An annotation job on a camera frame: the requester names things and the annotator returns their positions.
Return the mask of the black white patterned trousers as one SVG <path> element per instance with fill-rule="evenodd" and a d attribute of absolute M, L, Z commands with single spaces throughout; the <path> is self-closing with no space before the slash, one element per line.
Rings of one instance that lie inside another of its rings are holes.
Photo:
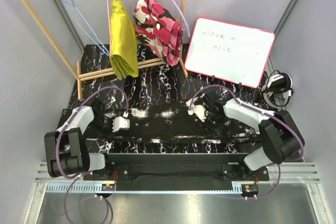
<path fill-rule="evenodd" d="M 130 129 L 107 133 L 92 124 L 85 131 L 88 140 L 118 140 L 130 142 L 166 143 L 246 143 L 260 142 L 254 129 L 236 120 L 224 121 L 219 133 L 212 133 L 195 114 L 188 112 L 183 102 L 152 105 L 144 109 L 129 111 Z"/>

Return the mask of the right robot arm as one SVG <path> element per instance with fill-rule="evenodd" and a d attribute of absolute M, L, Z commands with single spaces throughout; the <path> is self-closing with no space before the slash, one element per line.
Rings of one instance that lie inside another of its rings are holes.
<path fill-rule="evenodd" d="M 250 180 L 257 170 L 270 165 L 280 165 L 295 154 L 302 154 L 304 139 L 299 132 L 292 116 L 285 110 L 269 111 L 250 106 L 240 99 L 226 94 L 220 97 L 207 93 L 203 97 L 205 128 L 219 135 L 228 119 L 246 124 L 261 137 L 262 146 L 243 159 L 238 167 L 239 176 Z"/>

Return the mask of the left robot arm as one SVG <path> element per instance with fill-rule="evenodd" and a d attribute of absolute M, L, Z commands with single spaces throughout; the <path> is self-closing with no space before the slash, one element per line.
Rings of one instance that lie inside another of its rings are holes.
<path fill-rule="evenodd" d="M 84 138 L 88 127 L 98 135 L 112 133 L 112 119 L 103 111 L 103 103 L 95 98 L 82 107 L 71 123 L 65 121 L 56 131 L 45 134 L 47 170 L 51 177 L 62 176 L 60 168 L 67 176 L 94 171 L 99 178 L 107 180 L 113 175 L 107 155 L 90 154 Z"/>

